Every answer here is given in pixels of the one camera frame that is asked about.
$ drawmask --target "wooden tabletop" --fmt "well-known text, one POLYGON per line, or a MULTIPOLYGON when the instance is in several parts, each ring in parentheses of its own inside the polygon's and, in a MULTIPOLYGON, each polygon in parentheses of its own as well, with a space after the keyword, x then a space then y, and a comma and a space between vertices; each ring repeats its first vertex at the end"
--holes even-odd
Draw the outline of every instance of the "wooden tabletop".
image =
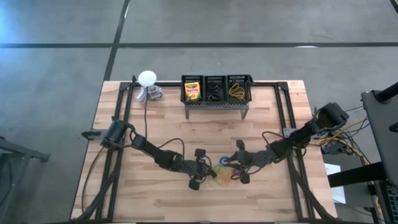
MULTIPOLYGON (((287 81, 298 128, 311 117, 311 109, 303 81, 287 81)), ((93 128, 108 129, 114 114, 120 82, 104 82, 93 128)), ((220 157, 231 156, 237 150, 235 141, 242 139, 246 150, 260 151, 266 143, 263 131, 281 133, 274 89, 252 87, 252 102, 246 119, 238 110, 191 111, 185 119, 180 102, 180 88, 164 87, 164 98, 148 101, 148 140, 161 145, 172 138, 185 141, 185 158, 195 159, 196 148, 207 150, 213 166, 220 157)), ((134 89, 129 122, 144 135, 144 105, 135 101, 139 88, 134 89)), ((267 135, 270 141, 278 137, 267 135)), ((81 190, 88 169, 101 149, 100 141, 88 146, 80 184, 72 211, 72 218, 81 214, 81 190)), ((180 142, 172 142, 164 149, 181 152, 180 142)), ((312 192, 329 213, 336 216, 328 179, 319 148, 308 147, 304 157, 312 192)), ((104 150, 86 187, 85 207, 98 193, 103 173, 104 150)), ((286 161, 266 166, 251 176, 251 183, 243 185, 231 181, 220 185, 211 177, 201 184, 199 191, 188 188, 189 177, 159 168, 154 160, 141 151, 125 149, 114 211, 116 222, 273 222, 296 221, 294 200, 286 161)), ((301 192, 304 213, 306 207, 301 192)), ((106 214, 108 203, 105 203, 106 214)))

